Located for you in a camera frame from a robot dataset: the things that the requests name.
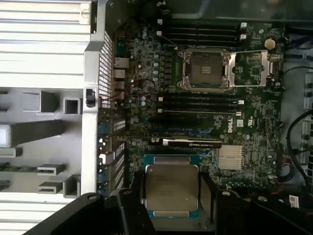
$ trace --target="cpu socket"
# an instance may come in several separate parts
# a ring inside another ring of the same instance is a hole
[[[187,49],[183,58],[182,81],[177,86],[195,92],[224,92],[229,89],[230,53],[223,49]]]

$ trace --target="black ram slot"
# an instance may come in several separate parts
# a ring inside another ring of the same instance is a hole
[[[203,125],[202,121],[195,121],[195,118],[192,119],[166,119],[166,118],[154,118],[150,119],[149,122],[151,124],[151,131],[155,130],[154,132],[158,132],[161,129],[194,129],[194,128],[201,128]]]
[[[213,109],[232,109],[232,108],[240,108],[241,106],[240,105],[237,105],[237,104],[216,104],[216,103],[213,103],[213,104],[205,104],[205,103],[198,103],[198,104],[195,104],[195,103],[168,103],[168,104],[162,104],[162,105],[159,105],[158,108],[159,109],[180,109],[180,110],[189,110],[189,109],[193,109],[193,108],[196,108],[196,109],[210,109],[210,108],[213,108]]]
[[[173,41],[178,45],[194,45],[194,46],[208,46],[208,47],[239,47],[240,44],[238,42],[227,42],[227,41],[211,41],[211,40],[190,40],[186,39],[172,39],[172,38],[161,38],[164,44],[168,43],[168,39]]]
[[[203,40],[203,41],[218,41],[218,42],[231,42],[237,43],[238,37],[236,36],[224,36],[224,35],[203,35],[203,34],[186,34],[186,33],[166,33],[166,38],[171,40]]]
[[[203,102],[229,102],[229,101],[239,101],[242,100],[240,97],[236,95],[211,95],[211,94],[191,94],[191,93],[165,93],[160,94],[159,97],[162,97],[164,102],[172,101],[172,100],[179,100],[180,102],[186,101],[203,101]]]
[[[151,123],[161,123],[164,124],[164,121],[166,121],[166,124],[174,124],[174,123],[182,123],[185,124],[187,121],[190,122],[190,119],[193,120],[193,123],[201,123],[200,118],[196,118],[193,114],[190,115],[184,115],[181,116],[180,114],[163,114],[163,113],[158,113],[157,117],[151,117],[149,118],[149,122]]]
[[[238,30],[233,26],[226,25],[182,25],[182,24],[164,24],[162,27],[164,32],[174,33],[197,33],[197,34],[219,34],[237,36]]]
[[[162,110],[163,113],[175,113],[175,114],[180,114],[180,113],[184,113],[184,114],[194,114],[194,115],[198,115],[198,114],[205,114],[205,115],[227,115],[227,116],[241,116],[241,111],[236,111],[236,110],[228,110],[228,111],[217,111],[217,110],[166,110],[163,109]]]

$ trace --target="black cable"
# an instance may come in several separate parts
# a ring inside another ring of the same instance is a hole
[[[154,91],[154,90],[156,89],[157,85],[156,85],[156,83],[155,83],[153,80],[147,79],[147,78],[143,78],[143,79],[140,79],[139,81],[143,81],[143,80],[144,80],[144,81],[149,81],[149,82],[152,82],[152,83],[153,83],[153,89],[152,89],[152,91]],[[119,91],[117,94],[115,94],[115,95],[113,95],[113,96],[111,96],[111,97],[109,97],[109,98],[102,99],[101,102],[103,102],[103,101],[111,101],[113,98],[119,96],[122,92],[124,92],[124,90],[123,90],[123,91]]]
[[[306,36],[306,37],[303,37],[303,38],[299,38],[299,39],[292,40],[292,41],[289,42],[289,44],[287,45],[286,50],[290,50],[290,49],[310,50],[310,49],[313,49],[313,46],[310,46],[310,47],[300,47],[300,46],[303,45],[304,43],[311,42],[312,39],[313,39],[312,36]]]
[[[172,45],[178,47],[178,45],[177,45],[176,43],[174,43],[172,40],[168,39],[167,37],[165,37],[165,36],[160,36],[160,37],[163,38],[163,39],[165,39],[165,40],[167,40],[170,44],[172,44]]]
[[[124,92],[124,91],[120,91],[120,92],[118,92],[117,94],[115,94],[115,95],[113,95],[113,96],[111,96],[111,97],[109,97],[109,98],[102,99],[102,100],[101,100],[101,103],[102,103],[103,101],[111,101],[113,98],[119,96],[122,92]]]
[[[313,147],[310,147],[310,148],[307,148],[307,149],[304,149],[304,150],[297,150],[297,151],[295,151],[294,153],[295,153],[296,155],[298,155],[298,154],[306,153],[306,152],[310,152],[310,151],[313,151]]]
[[[291,161],[293,163],[293,165],[297,168],[297,170],[300,172],[300,174],[303,176],[304,178],[304,181],[306,183],[306,189],[309,189],[309,180],[308,180],[308,176],[305,174],[304,170],[302,169],[297,157],[296,157],[296,154],[292,148],[292,145],[291,145],[291,131],[292,129],[294,128],[294,126],[300,121],[302,120],[303,118],[309,116],[309,115],[312,115],[313,114],[313,109],[305,112],[304,114],[302,114],[301,116],[299,116],[298,118],[296,118],[296,120],[294,120],[290,127],[288,128],[288,131],[287,131],[287,136],[286,136],[286,139],[287,139],[287,150],[288,150],[288,154],[291,158]]]
[[[286,54],[284,55],[284,59],[298,59],[298,60],[309,60],[313,61],[313,56],[309,55],[294,55],[294,54]]]
[[[291,28],[286,26],[286,34],[297,34],[297,35],[304,35],[305,37],[308,37],[307,35],[312,34],[312,29],[310,28]]]
[[[265,206],[263,206],[263,205],[262,205],[263,203],[260,203],[260,201],[258,201],[257,199],[252,198],[252,200],[253,200],[253,202],[254,202],[257,206],[259,206],[259,207],[261,207],[261,208],[263,208],[263,209],[265,209],[265,210],[271,212],[272,214],[278,216],[278,217],[281,218],[282,220],[287,221],[288,223],[290,223],[290,224],[291,224],[292,226],[294,226],[295,228],[301,230],[304,234],[312,235],[311,231],[307,231],[307,230],[306,230],[305,228],[303,228],[302,226],[299,226],[299,225],[296,224],[290,217],[288,217],[288,218],[285,217],[283,214],[279,213],[277,210],[274,210],[274,208],[272,209],[272,207],[269,207],[269,206],[268,206],[268,207],[265,207]]]
[[[290,71],[293,71],[293,70],[298,70],[298,69],[309,69],[309,70],[313,70],[313,67],[312,66],[296,66],[296,67],[293,67],[293,68],[290,68],[288,70],[286,70],[284,72],[284,75],[286,75],[286,73],[290,72]]]
[[[295,174],[294,166],[292,164],[288,164],[288,166],[290,168],[289,173],[287,175],[277,177],[278,181],[281,183],[285,183],[285,182],[291,180]]]

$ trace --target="vent grille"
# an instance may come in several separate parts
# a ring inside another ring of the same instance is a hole
[[[313,192],[313,151],[310,151],[309,155],[308,178],[311,192]]]
[[[219,150],[219,169],[242,170],[244,168],[243,146],[223,145]]]
[[[125,121],[124,120],[114,123],[114,131],[118,131],[124,127],[125,127]]]
[[[119,169],[120,167],[121,167],[121,165],[123,165],[124,164],[124,155],[122,155],[121,156],[121,159],[120,160],[118,160],[118,162],[116,163],[116,165],[115,165],[115,168],[116,169]]]
[[[101,108],[111,107],[112,53],[113,42],[106,32],[104,44],[100,51],[99,61],[99,96],[102,100]]]
[[[118,147],[118,149],[116,150],[116,156],[119,156],[123,151],[124,151],[124,149],[125,149],[125,143],[122,143],[119,147]]]

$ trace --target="white sticker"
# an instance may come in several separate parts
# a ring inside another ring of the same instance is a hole
[[[242,119],[237,120],[237,127],[243,127],[244,126],[244,121]]]
[[[248,120],[248,126],[249,126],[249,127],[252,127],[252,126],[253,126],[253,119],[249,119],[249,120]]]
[[[289,202],[292,208],[299,208],[299,197],[289,195]]]

